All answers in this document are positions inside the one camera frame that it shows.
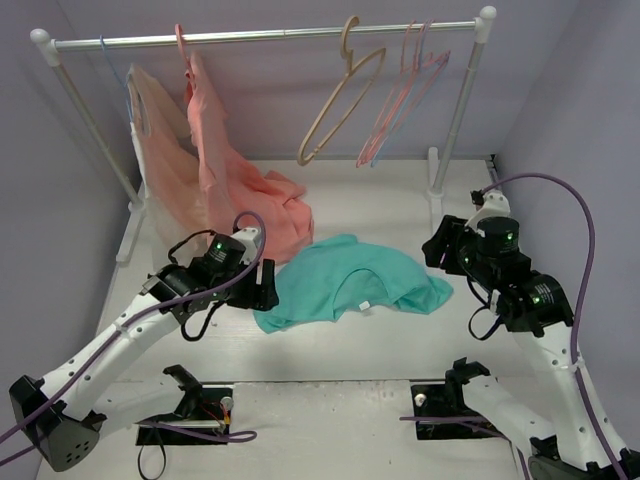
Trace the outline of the teal t shirt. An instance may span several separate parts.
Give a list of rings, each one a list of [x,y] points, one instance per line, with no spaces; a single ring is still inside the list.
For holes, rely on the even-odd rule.
[[[254,319],[272,334],[300,324],[336,322],[347,311],[384,306],[428,315],[453,295],[445,280],[427,274],[406,253],[340,234],[301,250],[277,273],[279,304]]]

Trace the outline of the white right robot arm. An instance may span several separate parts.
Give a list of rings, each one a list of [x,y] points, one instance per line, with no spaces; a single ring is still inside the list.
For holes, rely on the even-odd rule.
[[[426,264],[477,283],[533,368],[550,416],[515,399],[479,362],[461,358],[445,374],[442,398],[472,410],[517,450],[525,479],[636,479],[639,454],[607,421],[578,349],[574,314],[561,285],[534,270],[518,246],[519,224],[504,216],[475,226],[446,215],[422,251]]]

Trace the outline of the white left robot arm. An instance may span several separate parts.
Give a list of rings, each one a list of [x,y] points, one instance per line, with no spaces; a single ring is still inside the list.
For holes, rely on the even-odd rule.
[[[39,379],[27,375],[9,389],[16,424],[56,472],[84,460],[112,433],[156,416],[191,418],[203,385],[180,365],[132,384],[119,376],[195,314],[222,305],[268,311],[278,297],[273,261],[264,258],[260,228],[216,234],[187,266],[170,263],[148,277],[127,309],[77,354]]]

